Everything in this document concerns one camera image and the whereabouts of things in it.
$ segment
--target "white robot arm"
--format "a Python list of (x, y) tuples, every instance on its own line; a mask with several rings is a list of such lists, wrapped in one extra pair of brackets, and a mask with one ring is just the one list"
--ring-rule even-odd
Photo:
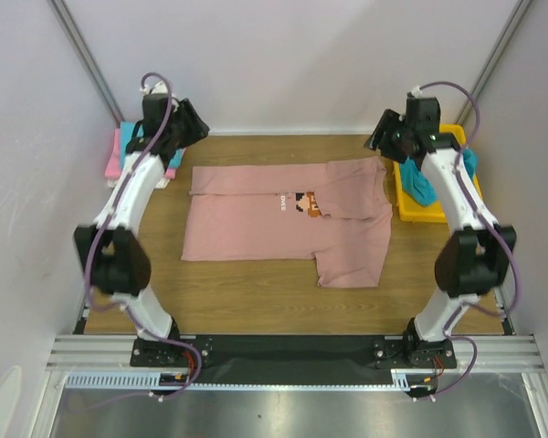
[[(95, 286), (131, 317), (140, 338), (179, 340), (176, 322), (150, 285), (150, 261), (136, 236), (154, 187), (177, 149), (202, 140), (209, 129), (187, 99), (170, 95), (164, 81), (143, 92), (143, 119), (126, 148), (120, 180), (93, 224), (79, 226), (74, 237), (93, 307)], [(137, 137), (141, 125), (143, 135)]]
[(439, 124), (436, 98), (408, 94), (406, 114), (387, 109), (365, 143), (395, 162), (413, 160), (448, 220), (450, 238), (435, 263), (437, 290), (405, 331), (405, 356), (412, 359), (418, 352), (430, 357), (442, 351), (467, 309), (502, 284), (506, 250), (516, 240), (513, 227), (500, 226), (481, 201), (460, 159), (460, 145), (453, 134), (439, 132)]

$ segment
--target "yellow plastic tray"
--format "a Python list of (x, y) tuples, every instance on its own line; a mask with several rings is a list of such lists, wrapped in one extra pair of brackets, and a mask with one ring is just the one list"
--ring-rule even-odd
[[(460, 125), (440, 125), (441, 132), (452, 132), (458, 141), (458, 144), (464, 144), (467, 139), (465, 138), (465, 130)], [(445, 224), (447, 218), (445, 212), (442, 211), (440, 202), (436, 201), (428, 207), (423, 207), (412, 199), (402, 189), (402, 177), (400, 175), (400, 165), (394, 163), (394, 176), (395, 176), (395, 195), (397, 198), (398, 211), (400, 212), (400, 219), (407, 222), (437, 222)], [(473, 176), (473, 184), (477, 189), (477, 193), (483, 198), (479, 182), (477, 181), (477, 175)]]

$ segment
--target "gray wall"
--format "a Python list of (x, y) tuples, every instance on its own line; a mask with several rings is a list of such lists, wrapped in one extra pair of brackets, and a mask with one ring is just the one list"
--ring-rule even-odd
[(479, 103), (479, 181), (518, 232), (524, 297), (514, 320), (534, 333), (548, 369), (548, 0), (533, 4)]
[(79, 311), (72, 233), (108, 196), (112, 130), (47, 1), (0, 1), (0, 376), (14, 365), (23, 376), (9, 437), (21, 436), (53, 338)]
[[(140, 116), (132, 87), (150, 66), (214, 134), (371, 132), (415, 85), (471, 86), (515, 4), (68, 0), (124, 117)], [(452, 122), (463, 97), (438, 96)]]

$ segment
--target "pink t-shirt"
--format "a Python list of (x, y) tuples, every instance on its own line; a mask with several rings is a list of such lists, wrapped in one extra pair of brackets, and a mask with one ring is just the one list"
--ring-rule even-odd
[(392, 206), (376, 158), (195, 167), (183, 260), (315, 258), (322, 287), (378, 285)]

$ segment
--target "wooden table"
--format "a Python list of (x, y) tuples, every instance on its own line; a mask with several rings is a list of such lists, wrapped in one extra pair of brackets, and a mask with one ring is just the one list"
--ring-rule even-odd
[[(400, 221), (394, 209), (392, 238), (380, 286), (317, 287), (314, 260), (182, 262), (193, 166), (288, 164), (369, 157), (363, 136), (210, 137), (189, 148), (177, 177), (156, 190), (139, 239), (153, 265), (152, 285), (183, 333), (401, 333), (433, 293), (433, 265), (448, 238), (443, 224)], [(391, 162), (385, 189), (395, 204)], [(494, 309), (490, 295), (483, 300)], [(457, 333), (501, 333), (496, 318), (470, 310)], [(117, 310), (90, 313), (86, 333), (133, 332)]]

